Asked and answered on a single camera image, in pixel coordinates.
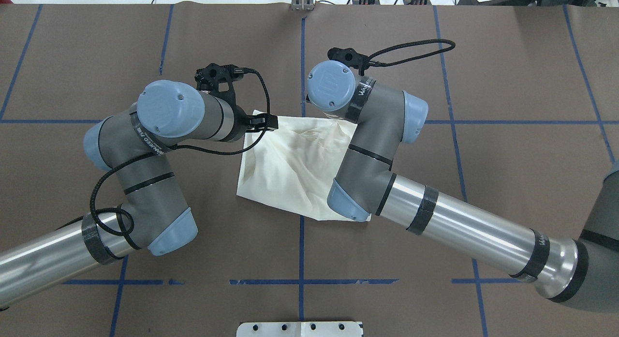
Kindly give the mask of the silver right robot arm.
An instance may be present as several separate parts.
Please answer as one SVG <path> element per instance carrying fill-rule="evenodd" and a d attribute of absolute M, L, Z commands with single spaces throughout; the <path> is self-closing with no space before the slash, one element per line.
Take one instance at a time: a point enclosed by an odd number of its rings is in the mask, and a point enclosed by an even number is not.
<path fill-rule="evenodd" d="M 323 61 L 307 77 L 307 99 L 328 117 L 356 124 L 328 206 L 350 220 L 376 215 L 532 284 L 569 308 L 618 310 L 618 163 L 577 239 L 551 238 L 392 172 L 400 143 L 413 143 L 426 101 Z"/>

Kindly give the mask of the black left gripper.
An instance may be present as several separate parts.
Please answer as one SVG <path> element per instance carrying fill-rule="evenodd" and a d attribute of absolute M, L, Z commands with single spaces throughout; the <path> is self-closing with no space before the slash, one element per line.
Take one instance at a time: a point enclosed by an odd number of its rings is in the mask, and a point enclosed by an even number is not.
<path fill-rule="evenodd" d="M 228 142 L 238 141 L 245 133 L 274 131 L 279 129 L 278 117 L 269 113 L 246 115 L 245 110 L 238 105 L 232 106 L 234 122 L 227 136 Z"/>

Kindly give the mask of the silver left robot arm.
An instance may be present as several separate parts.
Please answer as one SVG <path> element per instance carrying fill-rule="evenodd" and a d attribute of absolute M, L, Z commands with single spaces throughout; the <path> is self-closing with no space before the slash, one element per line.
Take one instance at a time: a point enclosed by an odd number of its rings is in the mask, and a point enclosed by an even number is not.
<path fill-rule="evenodd" d="M 265 112 L 245 113 L 234 87 L 215 82 L 197 87 L 159 80 L 148 84 L 123 112 L 106 117 L 85 134 L 83 147 L 104 171 L 88 199 L 86 214 L 55 231 L 1 254 L 1 309 L 100 266 L 117 264 L 133 251 L 161 256 L 197 236 L 192 209 L 167 154 L 188 139 L 234 142 L 248 132 L 277 129 L 265 82 Z"/>

